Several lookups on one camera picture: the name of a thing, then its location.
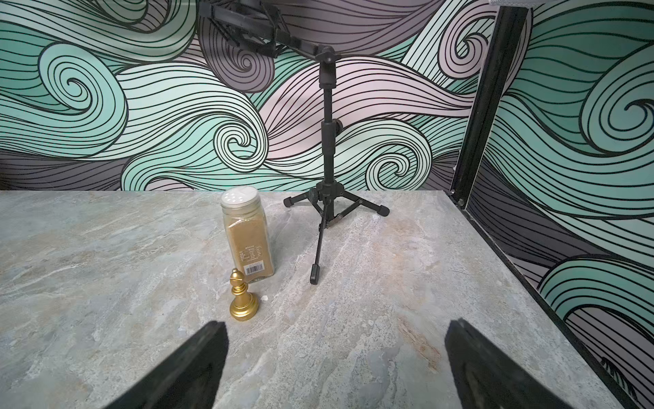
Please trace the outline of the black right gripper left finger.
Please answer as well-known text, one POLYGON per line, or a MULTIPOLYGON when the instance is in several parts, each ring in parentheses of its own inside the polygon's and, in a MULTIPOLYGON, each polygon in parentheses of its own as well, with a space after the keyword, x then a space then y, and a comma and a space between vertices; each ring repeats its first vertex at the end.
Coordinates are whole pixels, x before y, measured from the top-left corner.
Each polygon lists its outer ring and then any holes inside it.
POLYGON ((226 324, 210 321, 109 408, 211 408, 229 349, 226 324))

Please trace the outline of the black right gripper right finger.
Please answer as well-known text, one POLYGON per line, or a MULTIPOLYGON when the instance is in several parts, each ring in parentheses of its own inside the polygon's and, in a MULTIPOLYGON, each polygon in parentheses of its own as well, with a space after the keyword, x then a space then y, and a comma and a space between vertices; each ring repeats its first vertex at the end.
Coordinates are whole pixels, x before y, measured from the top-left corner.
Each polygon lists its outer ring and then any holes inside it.
POLYGON ((568 408, 466 320, 449 323, 446 352, 463 408, 568 408))

